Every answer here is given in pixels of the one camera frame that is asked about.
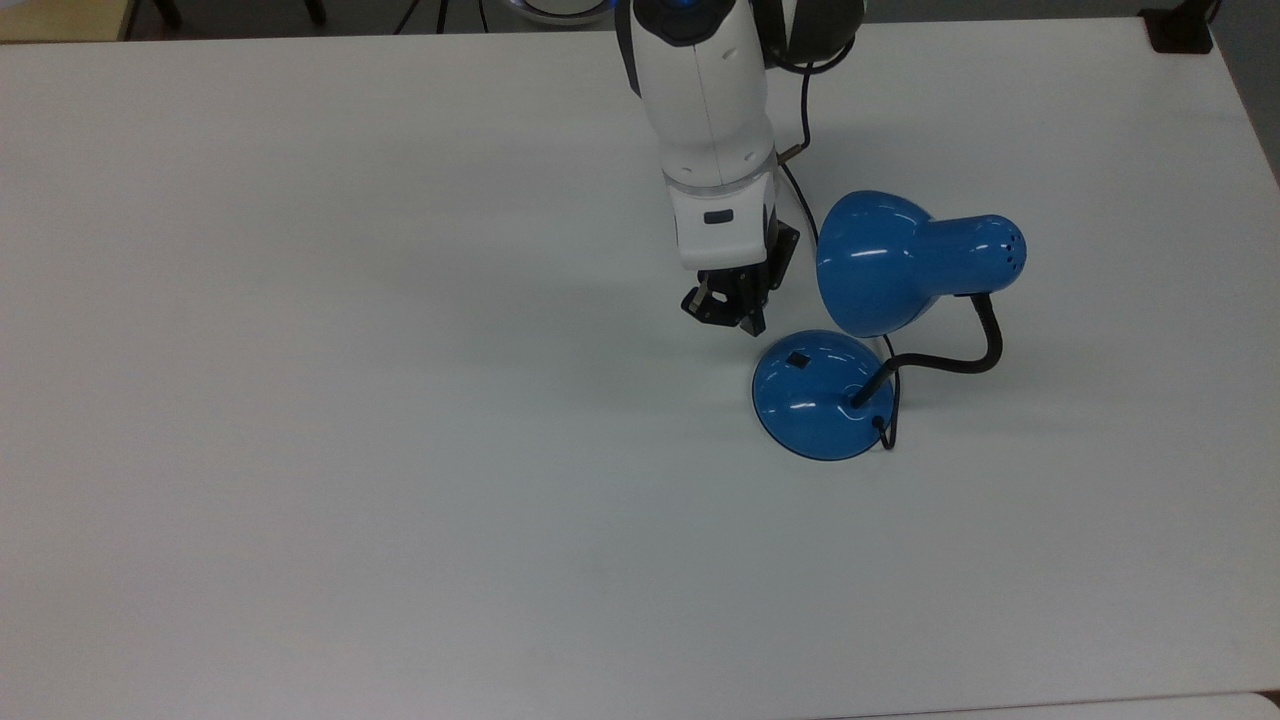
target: blue lamp base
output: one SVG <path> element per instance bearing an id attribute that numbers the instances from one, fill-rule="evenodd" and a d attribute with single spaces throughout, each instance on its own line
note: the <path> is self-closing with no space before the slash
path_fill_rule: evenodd
<path id="1" fill-rule="evenodd" d="M 861 407 L 851 398 L 876 374 L 881 359 L 856 340 L 805 331 L 778 341 L 755 368 L 755 415 L 773 439 L 812 460 L 845 460 L 879 442 L 893 419 L 893 388 L 881 386 Z"/>

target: white table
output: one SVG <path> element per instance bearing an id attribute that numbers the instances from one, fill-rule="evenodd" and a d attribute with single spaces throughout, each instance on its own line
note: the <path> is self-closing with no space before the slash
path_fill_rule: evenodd
<path id="1" fill-rule="evenodd" d="M 927 720 L 1280 720 L 1280 708 L 1257 694 L 1087 702 L 929 714 Z"/>
<path id="2" fill-rule="evenodd" d="M 769 342 L 831 327 L 812 255 L 759 340 L 678 310 L 614 53 L 0 47 L 0 716 L 1280 685 L 1280 192 L 1219 55 L 1137 19 L 863 29 L 814 81 L 815 210 L 1002 213 L 1030 260 L 995 372 L 906 373 L 899 450 L 819 464 L 749 402 Z M 966 305 L 900 350 L 977 352 Z"/>

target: blue desk lamp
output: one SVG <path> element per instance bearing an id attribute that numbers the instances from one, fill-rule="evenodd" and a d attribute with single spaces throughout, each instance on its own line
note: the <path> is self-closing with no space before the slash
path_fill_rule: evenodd
<path id="1" fill-rule="evenodd" d="M 883 442 L 897 414 L 900 368 L 983 373 L 1004 342 L 991 293 L 1009 287 L 1027 263 L 1021 231 L 998 215 L 933 220 L 918 205 L 883 192 L 846 195 L 822 225 L 818 288 L 831 318 L 850 336 L 887 336 L 919 318 L 942 295 L 966 296 L 987 336 L 978 360 L 896 355 L 886 363 L 865 345 L 828 331 L 788 336 L 760 359 L 755 413 L 787 450 L 844 460 Z"/>

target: chair leg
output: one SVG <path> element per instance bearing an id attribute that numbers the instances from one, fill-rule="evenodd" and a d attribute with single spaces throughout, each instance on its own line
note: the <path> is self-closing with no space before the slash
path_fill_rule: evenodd
<path id="1" fill-rule="evenodd" d="M 324 0 L 306 0 L 307 13 L 311 15 L 311 22 L 317 26 L 323 26 L 329 15 L 324 12 Z"/>
<path id="2" fill-rule="evenodd" d="M 173 0 L 155 0 L 156 10 L 160 10 L 160 17 L 164 18 L 164 24 L 172 29 L 178 29 L 182 27 L 182 13 L 178 12 L 178 6 L 173 4 Z"/>

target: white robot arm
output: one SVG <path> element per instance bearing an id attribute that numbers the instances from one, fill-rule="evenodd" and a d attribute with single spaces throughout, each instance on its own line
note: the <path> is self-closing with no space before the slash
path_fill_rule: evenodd
<path id="1" fill-rule="evenodd" d="M 777 220 L 778 168 L 764 111 L 769 64 L 838 54 L 858 0 L 621 0 L 618 44 L 658 135 L 684 266 L 684 309 L 704 323 L 764 331 L 799 232 Z"/>

